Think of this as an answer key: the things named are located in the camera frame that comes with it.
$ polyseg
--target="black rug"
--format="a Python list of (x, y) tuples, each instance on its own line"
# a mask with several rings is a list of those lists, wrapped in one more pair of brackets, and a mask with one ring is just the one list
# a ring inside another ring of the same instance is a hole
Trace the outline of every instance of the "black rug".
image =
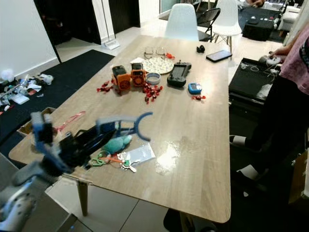
[[(200, 10), (199, 11), (204, 11), (208, 9), (208, 4), (207, 2), (202, 2)], [(267, 9), (261, 9), (261, 8), (254, 8), (254, 7), (247, 7), (244, 8), (243, 10), (238, 11), (238, 22), (241, 30), (243, 31), (245, 24), (247, 20), (249, 20), (252, 16), (255, 16), (257, 19), (259, 18), (270, 18), (270, 17), (276, 17), (278, 16), (278, 11), (272, 11), (272, 10), (267, 10)], [(169, 20), (169, 14), (166, 16), (161, 17), (160, 19), (162, 20)], [(278, 30), (273, 30), (272, 33), (270, 34), (269, 41), (274, 41), (278, 43), (283, 43), (285, 39), (285, 36), (280, 36), (280, 31)]]
[(0, 151), (8, 156), (10, 150), (22, 140), (16, 130), (30, 120), (30, 113), (46, 107), (58, 108), (91, 77), (101, 70), (114, 56), (90, 50), (78, 57), (58, 64), (42, 73), (54, 77), (50, 86), (30, 96), (30, 100), (0, 116)]

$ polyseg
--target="floor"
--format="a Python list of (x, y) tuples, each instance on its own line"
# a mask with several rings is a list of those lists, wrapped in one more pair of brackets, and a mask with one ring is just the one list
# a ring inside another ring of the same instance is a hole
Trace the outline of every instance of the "floor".
[[(62, 61), (69, 60), (90, 49), (117, 56), (138, 35), (164, 36), (167, 21), (156, 19), (143, 28), (130, 28), (116, 35), (120, 47), (108, 50), (103, 46), (87, 43), (78, 39), (58, 45), (57, 51)], [(281, 46), (276, 42), (258, 42), (243, 38), (242, 35), (232, 38), (233, 57), (229, 61), (229, 81), (243, 57), (258, 60)], [(105, 231), (105, 232), (166, 232), (163, 218), (166, 208), (137, 200), (125, 195), (97, 187), (89, 187), (87, 217), (82, 216), (77, 187), (68, 183), (65, 178), (58, 181), (47, 193), (75, 214), (82, 223), (76, 224), (72, 231)], [(195, 218), (200, 227), (205, 223)]]

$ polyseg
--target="cardboard box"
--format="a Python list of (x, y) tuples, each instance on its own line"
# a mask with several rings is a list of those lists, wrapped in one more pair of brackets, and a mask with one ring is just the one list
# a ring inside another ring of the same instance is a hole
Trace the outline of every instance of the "cardboard box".
[[(41, 112), (42, 115), (45, 115), (45, 114), (51, 114), (53, 111), (55, 111), (56, 109), (55, 108), (52, 108), (52, 107), (47, 107), (45, 110), (43, 110)], [(31, 123), (31, 120), (29, 122), (27, 122), (25, 125), (21, 126), (17, 132), (23, 136), (23, 137), (26, 137), (28, 134), (30, 134), (32, 132), (32, 123)]]

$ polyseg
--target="orange device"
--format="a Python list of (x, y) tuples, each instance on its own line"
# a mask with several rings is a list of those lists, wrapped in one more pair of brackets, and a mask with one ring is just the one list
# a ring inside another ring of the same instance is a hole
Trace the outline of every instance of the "orange device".
[(112, 69), (112, 79), (115, 85), (119, 87), (120, 91), (131, 88), (131, 75), (127, 74), (124, 66), (116, 66)]
[(142, 87), (146, 80), (146, 71), (142, 63), (132, 64), (131, 78), (134, 86)]

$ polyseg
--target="black folding chair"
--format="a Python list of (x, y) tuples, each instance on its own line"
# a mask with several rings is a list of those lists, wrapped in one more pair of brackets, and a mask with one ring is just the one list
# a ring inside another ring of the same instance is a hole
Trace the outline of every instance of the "black folding chair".
[(205, 32), (198, 30), (198, 39), (200, 41), (212, 41), (212, 24), (220, 14), (220, 8), (214, 8), (206, 10), (202, 13), (197, 13), (197, 25), (200, 27), (206, 27)]

